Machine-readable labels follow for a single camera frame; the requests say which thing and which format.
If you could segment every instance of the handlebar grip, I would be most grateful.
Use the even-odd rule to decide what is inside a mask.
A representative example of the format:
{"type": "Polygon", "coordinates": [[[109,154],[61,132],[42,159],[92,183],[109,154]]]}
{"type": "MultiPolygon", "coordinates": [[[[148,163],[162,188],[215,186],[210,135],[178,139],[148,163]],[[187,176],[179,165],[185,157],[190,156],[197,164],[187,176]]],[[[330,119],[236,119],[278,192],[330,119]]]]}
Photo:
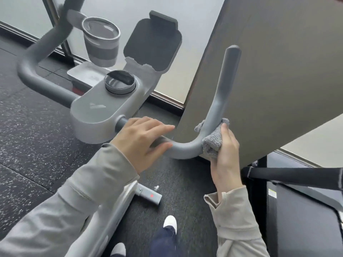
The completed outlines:
{"type": "Polygon", "coordinates": [[[79,95],[38,76],[36,67],[69,36],[73,26],[66,20],[66,13],[69,9],[79,11],[83,2],[84,0],[66,0],[57,25],[32,44],[17,64],[18,76],[26,86],[68,108],[79,95]]]}
{"type": "MultiPolygon", "coordinates": [[[[207,113],[205,122],[197,138],[191,142],[179,143],[161,136],[153,142],[153,147],[162,142],[172,142],[173,147],[166,151],[164,155],[174,159],[190,159],[202,154],[203,138],[211,134],[217,128],[223,117],[226,103],[237,72],[241,53],[242,52],[237,45],[232,45],[225,50],[217,90],[215,92],[212,105],[207,113]]],[[[124,117],[121,118],[116,124],[116,132],[120,131],[126,122],[127,119],[124,117]]]]}

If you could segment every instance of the light gray jacket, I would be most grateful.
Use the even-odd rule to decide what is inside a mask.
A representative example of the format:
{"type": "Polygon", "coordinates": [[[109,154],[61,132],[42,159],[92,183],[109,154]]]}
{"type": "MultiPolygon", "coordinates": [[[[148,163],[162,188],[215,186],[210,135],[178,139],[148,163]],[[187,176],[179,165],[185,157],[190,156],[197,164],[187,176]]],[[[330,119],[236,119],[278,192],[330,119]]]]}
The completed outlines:
{"type": "MultiPolygon", "coordinates": [[[[23,217],[0,242],[1,257],[63,257],[78,238],[86,218],[113,191],[137,180],[135,169],[106,143],[61,186],[57,193],[23,217]]],[[[205,195],[218,231],[219,257],[269,256],[261,239],[245,187],[205,195]]]]}

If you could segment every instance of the cleaning cloth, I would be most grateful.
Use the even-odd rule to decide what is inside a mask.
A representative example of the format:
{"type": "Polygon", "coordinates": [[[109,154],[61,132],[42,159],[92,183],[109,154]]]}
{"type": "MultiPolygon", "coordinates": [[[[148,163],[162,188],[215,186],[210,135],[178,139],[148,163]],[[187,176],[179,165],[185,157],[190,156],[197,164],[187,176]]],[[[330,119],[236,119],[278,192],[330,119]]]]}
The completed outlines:
{"type": "MultiPolygon", "coordinates": [[[[205,120],[203,120],[201,123],[199,123],[195,127],[196,132],[200,132],[205,120]]],[[[229,125],[229,120],[226,118],[223,118],[220,122],[220,124],[217,126],[217,128],[208,136],[202,139],[202,150],[205,155],[210,156],[211,158],[216,159],[218,157],[218,151],[222,145],[222,134],[220,131],[220,126],[222,123],[226,123],[229,125]]]]}

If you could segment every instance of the white sneaker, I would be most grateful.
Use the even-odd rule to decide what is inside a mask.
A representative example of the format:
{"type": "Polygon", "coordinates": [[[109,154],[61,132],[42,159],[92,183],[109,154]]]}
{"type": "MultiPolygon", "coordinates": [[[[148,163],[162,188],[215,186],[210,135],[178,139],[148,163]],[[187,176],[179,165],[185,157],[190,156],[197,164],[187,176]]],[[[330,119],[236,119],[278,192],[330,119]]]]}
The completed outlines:
{"type": "Polygon", "coordinates": [[[175,230],[175,234],[177,232],[177,224],[176,224],[176,219],[174,216],[167,216],[167,218],[164,220],[164,224],[163,227],[166,227],[168,225],[171,225],[174,230],[175,230]]]}
{"type": "Polygon", "coordinates": [[[117,243],[111,252],[111,256],[114,254],[120,254],[126,256],[126,248],[123,243],[117,243]]]}

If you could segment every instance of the round knob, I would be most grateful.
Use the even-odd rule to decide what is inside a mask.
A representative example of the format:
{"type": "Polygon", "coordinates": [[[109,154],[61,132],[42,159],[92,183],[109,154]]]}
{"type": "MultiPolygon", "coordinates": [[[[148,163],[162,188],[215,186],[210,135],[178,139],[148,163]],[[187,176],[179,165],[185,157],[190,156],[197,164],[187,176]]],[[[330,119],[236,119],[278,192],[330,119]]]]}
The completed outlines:
{"type": "Polygon", "coordinates": [[[105,76],[106,89],[115,95],[126,95],[136,88],[136,78],[126,70],[113,70],[105,76]]]}

